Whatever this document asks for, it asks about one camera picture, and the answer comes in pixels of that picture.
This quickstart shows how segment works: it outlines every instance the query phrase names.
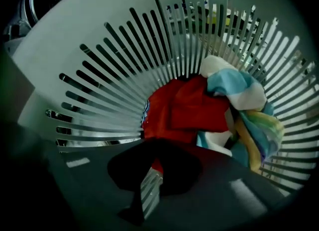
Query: fabric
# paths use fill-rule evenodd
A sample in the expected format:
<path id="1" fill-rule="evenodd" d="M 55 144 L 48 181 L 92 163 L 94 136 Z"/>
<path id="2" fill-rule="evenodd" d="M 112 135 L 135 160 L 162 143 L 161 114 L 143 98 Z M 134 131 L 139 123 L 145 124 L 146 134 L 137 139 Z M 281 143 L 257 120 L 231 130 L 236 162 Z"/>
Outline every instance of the fabric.
<path id="1" fill-rule="evenodd" d="M 154 92 L 142 123 L 145 138 L 195 144 L 197 130 L 227 131 L 229 100 L 207 96 L 206 87 L 206 79 L 198 75 L 189 81 L 173 79 Z"/>
<path id="2" fill-rule="evenodd" d="M 200 73 L 207 77 L 207 92 L 225 95 L 239 111 L 235 120 L 239 140 L 231 148 L 232 156 L 251 170 L 259 169 L 279 150 L 284 135 L 284 127 L 273 117 L 273 106 L 267 102 L 262 85 L 217 56 L 205 58 Z"/>
<path id="3" fill-rule="evenodd" d="M 192 187 L 202 172 L 201 155 L 188 151 L 189 147 L 196 148 L 179 141 L 144 140 L 114 156 L 108 162 L 108 174 L 120 189 L 141 195 L 141 182 L 155 164 L 163 173 L 161 196 L 182 194 Z"/>
<path id="4" fill-rule="evenodd" d="M 231 132 L 226 131 L 223 133 L 211 133 L 199 131 L 197 134 L 197 146 L 217 151 L 232 157 L 232 152 L 229 149 L 225 149 L 224 146 L 232 135 Z"/>
<path id="5" fill-rule="evenodd" d="M 263 86 L 245 71 L 219 56 L 208 56 L 202 61 L 200 74 L 207 77 L 207 91 L 226 95 L 237 110 L 262 109 L 267 102 Z"/>

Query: white laundry basket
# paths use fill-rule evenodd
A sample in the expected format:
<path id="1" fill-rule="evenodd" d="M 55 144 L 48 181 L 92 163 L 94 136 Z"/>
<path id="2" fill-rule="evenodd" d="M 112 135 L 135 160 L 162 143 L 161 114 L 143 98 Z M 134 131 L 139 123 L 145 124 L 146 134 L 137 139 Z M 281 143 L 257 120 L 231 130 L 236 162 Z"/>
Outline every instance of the white laundry basket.
<path id="1" fill-rule="evenodd" d="M 285 137 L 260 174 L 301 187 L 319 151 L 316 49 L 289 0 L 63 0 L 13 57 L 35 87 L 19 124 L 61 152 L 138 140 L 148 97 L 209 54 L 264 85 Z"/>

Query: pile of laundry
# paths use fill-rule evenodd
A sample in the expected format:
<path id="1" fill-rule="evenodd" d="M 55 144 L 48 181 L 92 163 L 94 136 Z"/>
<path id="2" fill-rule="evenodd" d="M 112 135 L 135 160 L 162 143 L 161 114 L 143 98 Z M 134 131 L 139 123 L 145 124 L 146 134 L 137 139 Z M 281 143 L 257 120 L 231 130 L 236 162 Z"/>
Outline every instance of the pile of laundry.
<path id="1" fill-rule="evenodd" d="M 284 135 L 262 85 L 213 55 L 202 61 L 200 75 L 173 79 L 154 92 L 142 127 L 145 138 L 218 151 L 253 171 L 279 150 Z"/>

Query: red cloth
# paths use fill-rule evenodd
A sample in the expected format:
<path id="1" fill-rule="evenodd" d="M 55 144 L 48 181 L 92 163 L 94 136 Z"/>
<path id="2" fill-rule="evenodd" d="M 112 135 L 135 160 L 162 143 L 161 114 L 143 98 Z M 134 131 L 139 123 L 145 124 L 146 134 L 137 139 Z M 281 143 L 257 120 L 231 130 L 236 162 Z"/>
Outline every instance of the red cloth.
<path id="1" fill-rule="evenodd" d="M 149 98 L 142 124 L 145 138 L 164 138 L 195 143 L 197 130 L 228 131 L 226 97 L 205 95 L 207 79 L 201 75 L 184 82 L 173 79 Z"/>
<path id="2" fill-rule="evenodd" d="M 155 158 L 154 162 L 152 163 L 152 168 L 153 168 L 154 170 L 159 171 L 159 172 L 162 173 L 162 174 L 164 173 L 163 167 L 162 167 L 162 165 L 160 164 L 160 160 L 159 160 L 158 158 Z"/>

